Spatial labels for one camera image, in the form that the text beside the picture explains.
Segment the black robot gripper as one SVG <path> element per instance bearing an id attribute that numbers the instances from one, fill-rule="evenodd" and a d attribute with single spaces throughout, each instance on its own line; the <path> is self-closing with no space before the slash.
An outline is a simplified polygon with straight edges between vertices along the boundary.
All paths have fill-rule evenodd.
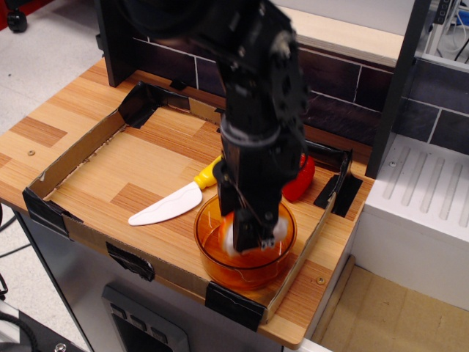
<path id="1" fill-rule="evenodd" d="M 234 212 L 234 247 L 238 251 L 273 240 L 281 191 L 294 180 L 306 151 L 303 128 L 277 127 L 266 136 L 233 125 L 221 126 L 223 158 L 214 166 L 222 216 Z"/>

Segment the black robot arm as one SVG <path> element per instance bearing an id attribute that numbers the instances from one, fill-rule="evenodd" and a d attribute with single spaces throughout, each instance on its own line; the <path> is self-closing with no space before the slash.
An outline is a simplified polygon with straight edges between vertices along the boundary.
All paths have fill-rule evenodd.
<path id="1" fill-rule="evenodd" d="M 306 153 L 301 114 L 308 88 L 289 18 L 269 1 L 121 1 L 123 15 L 155 40 L 210 51 L 226 92 L 222 157 L 213 173 L 231 250 L 272 247 L 281 192 Z"/>

